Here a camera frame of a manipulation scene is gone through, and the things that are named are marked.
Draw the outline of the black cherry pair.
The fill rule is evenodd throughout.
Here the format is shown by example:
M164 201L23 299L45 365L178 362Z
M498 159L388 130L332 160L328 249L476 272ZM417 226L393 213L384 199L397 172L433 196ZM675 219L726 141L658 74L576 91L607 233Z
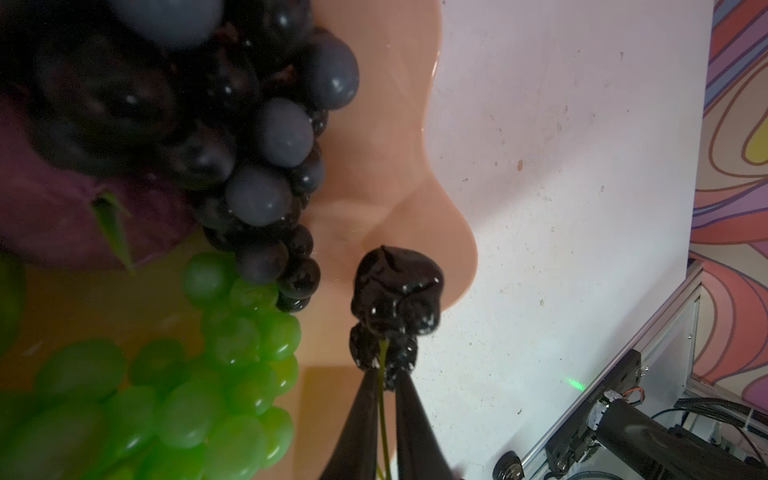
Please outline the black cherry pair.
M395 394L401 373L412 379L418 338L440 324L443 289L442 269L420 252L380 246L361 260L351 301L358 323L349 348L358 368L378 371L383 391Z

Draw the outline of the pink scalloped fruit bowl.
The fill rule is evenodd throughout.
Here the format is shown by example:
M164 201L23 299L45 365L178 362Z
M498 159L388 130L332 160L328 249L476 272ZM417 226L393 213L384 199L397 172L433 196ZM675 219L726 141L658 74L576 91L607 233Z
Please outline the pink scalloped fruit bowl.
M307 1L314 22L355 54L360 84L354 99L328 115L317 142L325 178L302 210L320 271L308 305L293 312L301 328L298 378L278 405L294 421L288 453L250 479L319 479L339 440L363 371L349 339L354 280L363 257L380 246L420 252L442 269L442 312L465 293L477 268L471 232L426 159L423 123L439 56L434 1ZM214 247L196 229L166 255L132 269L65 270L25 265L20 333L1 354L29 363L60 345L108 337L126 350L155 337L182 337L191 353L201 311L185 296L187 263ZM397 473L395 394L380 388L377 475Z

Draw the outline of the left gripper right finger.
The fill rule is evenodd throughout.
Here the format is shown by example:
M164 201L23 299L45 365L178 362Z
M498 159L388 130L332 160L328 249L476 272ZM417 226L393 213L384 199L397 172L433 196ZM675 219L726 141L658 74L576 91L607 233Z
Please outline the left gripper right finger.
M408 373L397 377L395 403L398 478L452 480L453 472Z

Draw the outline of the purple round fruit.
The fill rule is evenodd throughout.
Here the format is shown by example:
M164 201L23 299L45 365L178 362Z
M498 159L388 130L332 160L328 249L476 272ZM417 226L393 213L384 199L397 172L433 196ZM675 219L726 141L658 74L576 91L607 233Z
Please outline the purple round fruit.
M93 204L112 195L130 257L160 258L197 227L193 209L172 182L153 175L98 179L57 169L29 144L21 107L1 101L1 247L24 262L65 270L121 269Z

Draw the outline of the green bumpy round fruit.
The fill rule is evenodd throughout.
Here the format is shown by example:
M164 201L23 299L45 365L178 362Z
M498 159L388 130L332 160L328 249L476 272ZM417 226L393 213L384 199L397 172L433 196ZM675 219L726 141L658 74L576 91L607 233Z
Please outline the green bumpy round fruit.
M1 354L15 343L20 333L26 302L25 266L16 256L1 252Z

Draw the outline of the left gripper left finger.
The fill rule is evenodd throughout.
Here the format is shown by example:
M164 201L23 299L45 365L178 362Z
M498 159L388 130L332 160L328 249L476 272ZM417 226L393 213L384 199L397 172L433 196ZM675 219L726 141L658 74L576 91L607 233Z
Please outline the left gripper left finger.
M373 480L377 475L378 371L364 374L343 430L320 480Z

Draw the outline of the green grape bunch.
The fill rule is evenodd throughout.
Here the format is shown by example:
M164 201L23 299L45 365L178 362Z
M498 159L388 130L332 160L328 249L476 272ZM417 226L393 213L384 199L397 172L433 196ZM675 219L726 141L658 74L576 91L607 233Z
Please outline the green grape bunch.
M193 257L182 282L201 311L199 353L182 337L132 350L91 337L2 362L3 478L250 479L283 460L295 427L277 401L298 378L298 301L216 253Z

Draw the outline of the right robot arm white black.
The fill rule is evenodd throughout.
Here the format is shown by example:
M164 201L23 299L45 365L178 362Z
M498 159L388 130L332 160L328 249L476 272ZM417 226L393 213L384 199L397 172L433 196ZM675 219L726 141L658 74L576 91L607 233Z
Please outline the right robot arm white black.
M748 465L709 444L673 434L622 397L601 400L587 426L596 440L644 479L765 479Z

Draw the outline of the dark purple grape bunch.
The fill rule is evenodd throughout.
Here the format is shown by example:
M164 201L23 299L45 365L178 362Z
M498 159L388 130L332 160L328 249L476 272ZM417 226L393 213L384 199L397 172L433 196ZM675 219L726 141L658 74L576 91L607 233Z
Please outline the dark purple grape bunch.
M153 175L186 196L217 249L303 310L319 286L298 220L325 178L328 115L358 92L352 49L307 1L5 1L1 101L49 165ZM122 206L92 210L132 269Z

